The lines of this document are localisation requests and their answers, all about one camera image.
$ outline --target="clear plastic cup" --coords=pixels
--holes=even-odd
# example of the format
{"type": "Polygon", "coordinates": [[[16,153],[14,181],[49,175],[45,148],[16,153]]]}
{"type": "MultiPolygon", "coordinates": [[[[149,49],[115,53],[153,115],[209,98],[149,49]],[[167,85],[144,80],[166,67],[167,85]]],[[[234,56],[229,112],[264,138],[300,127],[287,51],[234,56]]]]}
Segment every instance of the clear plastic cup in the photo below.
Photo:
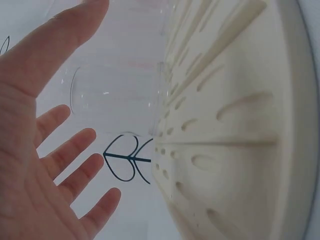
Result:
{"type": "Polygon", "coordinates": [[[106,133],[153,136],[160,103],[166,96],[162,69],[162,63],[153,71],[112,65],[79,66],[70,85],[71,111],[106,133]]]}

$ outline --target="cream plastic surface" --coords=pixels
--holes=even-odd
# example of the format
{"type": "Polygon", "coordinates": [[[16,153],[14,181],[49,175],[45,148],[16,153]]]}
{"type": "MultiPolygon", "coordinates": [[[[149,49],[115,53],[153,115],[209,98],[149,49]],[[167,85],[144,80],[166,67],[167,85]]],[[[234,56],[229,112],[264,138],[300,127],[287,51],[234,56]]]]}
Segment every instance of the cream plastic surface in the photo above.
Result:
{"type": "Polygon", "coordinates": [[[316,79],[291,0],[176,0],[152,172],[187,240],[300,240],[316,79]]]}

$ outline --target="hand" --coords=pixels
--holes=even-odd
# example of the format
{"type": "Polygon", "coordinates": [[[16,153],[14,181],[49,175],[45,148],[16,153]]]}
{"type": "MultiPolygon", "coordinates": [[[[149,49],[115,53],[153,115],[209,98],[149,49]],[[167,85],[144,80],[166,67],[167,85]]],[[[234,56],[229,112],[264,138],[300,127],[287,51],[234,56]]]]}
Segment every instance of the hand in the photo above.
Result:
{"type": "Polygon", "coordinates": [[[96,138],[84,129],[44,158],[37,147],[70,110],[61,105],[36,119],[36,97],[61,64],[98,29],[109,2],[87,0],[29,34],[0,57],[0,239],[92,240],[115,211],[109,190],[85,216],[70,208],[103,166],[89,157],[56,186],[53,180],[96,138]]]}

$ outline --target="oval hole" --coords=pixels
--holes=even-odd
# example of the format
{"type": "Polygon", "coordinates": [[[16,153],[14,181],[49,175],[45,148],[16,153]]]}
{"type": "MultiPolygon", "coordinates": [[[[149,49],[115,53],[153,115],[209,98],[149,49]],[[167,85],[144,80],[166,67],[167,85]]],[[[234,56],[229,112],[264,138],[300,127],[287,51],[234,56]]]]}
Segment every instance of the oval hole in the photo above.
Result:
{"type": "Polygon", "coordinates": [[[173,158],[173,159],[177,159],[178,158],[178,154],[176,151],[171,151],[170,152],[170,156],[173,158]]]}
{"type": "Polygon", "coordinates": [[[247,240],[237,226],[217,211],[208,209],[206,214],[212,225],[214,225],[228,240],[247,240]]]}
{"type": "Polygon", "coordinates": [[[168,110],[168,111],[165,113],[164,118],[166,119],[169,115],[170,115],[170,110],[168,110]]]}
{"type": "Polygon", "coordinates": [[[173,127],[170,127],[170,128],[166,131],[166,134],[167,134],[167,135],[171,135],[173,132],[174,132],[174,128],[173,128],[173,127]]]}
{"type": "Polygon", "coordinates": [[[185,132],[190,125],[196,123],[197,121],[198,121],[198,119],[196,119],[196,118],[193,118],[193,119],[186,121],[184,124],[182,124],[181,130],[185,132]]]}
{"type": "Polygon", "coordinates": [[[174,87],[172,88],[172,90],[171,90],[171,92],[170,92],[170,95],[173,95],[173,94],[175,93],[177,87],[178,87],[178,83],[176,83],[176,84],[174,85],[174,87]]]}
{"type": "Polygon", "coordinates": [[[177,181],[175,183],[175,186],[178,189],[178,191],[180,192],[180,194],[182,196],[184,196],[188,200],[189,199],[189,195],[188,195],[188,193],[187,193],[187,191],[186,191],[186,189],[184,187],[184,184],[182,182],[180,182],[180,181],[177,181]]]}
{"type": "Polygon", "coordinates": [[[198,154],[191,158],[191,162],[202,171],[213,172],[215,169],[215,159],[211,156],[198,154]]]}
{"type": "Polygon", "coordinates": [[[186,97],[184,96],[183,98],[181,98],[175,105],[174,109],[178,110],[181,106],[181,104],[186,100],[186,97]]]}
{"type": "Polygon", "coordinates": [[[168,175],[167,170],[163,170],[163,171],[162,171],[162,174],[163,174],[163,176],[164,176],[166,179],[169,179],[169,175],[168,175]]]}
{"type": "Polygon", "coordinates": [[[194,60],[191,62],[190,66],[188,67],[188,69],[185,72],[185,75],[187,76],[189,74],[189,72],[192,70],[192,68],[194,67],[194,65],[197,63],[197,61],[201,58],[202,53],[199,53],[194,60]]]}
{"type": "Polygon", "coordinates": [[[184,62],[184,60],[185,60],[188,52],[189,52],[189,48],[187,48],[187,50],[183,53],[182,58],[181,58],[181,60],[180,60],[180,62],[179,62],[179,67],[180,67],[181,64],[184,62]]]}
{"type": "Polygon", "coordinates": [[[216,119],[222,123],[255,119],[272,106],[272,100],[273,94],[265,91],[242,97],[223,106],[217,112],[216,119]]]}

